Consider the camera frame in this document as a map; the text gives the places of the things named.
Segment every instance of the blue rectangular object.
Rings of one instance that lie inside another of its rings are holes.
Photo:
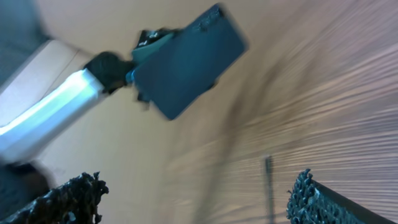
[[[136,85],[175,119],[245,51],[243,38],[214,5],[134,71]]]

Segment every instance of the wooden surface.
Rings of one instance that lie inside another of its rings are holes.
[[[161,223],[264,223],[264,154],[278,223],[305,168],[398,222],[398,2],[262,6],[250,51],[174,121]]]
[[[140,30],[183,27],[216,1],[37,2],[52,36],[128,57]],[[250,50],[219,84],[167,124],[117,92],[51,145],[45,162],[65,170],[59,182],[101,170],[105,223],[264,223],[271,154],[279,223],[305,168],[398,222],[398,2],[224,3]]]

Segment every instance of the black textured rubber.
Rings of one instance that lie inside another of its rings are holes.
[[[18,210],[0,224],[92,224],[101,221],[97,206],[109,192],[98,174],[82,173]]]
[[[89,61],[87,68],[104,86],[104,92],[113,93],[126,83],[126,74],[134,68],[134,62],[123,61],[113,52],[102,52]]]
[[[298,175],[287,204],[294,224],[394,223],[312,180],[310,169]]]

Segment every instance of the wood grain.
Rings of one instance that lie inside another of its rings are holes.
[[[162,223],[288,223],[297,174],[398,222],[398,2],[266,1],[250,51],[179,117]]]

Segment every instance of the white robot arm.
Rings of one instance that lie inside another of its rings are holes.
[[[106,94],[87,69],[71,74],[56,90],[9,124],[0,127],[0,160],[5,164],[28,161],[59,132]]]

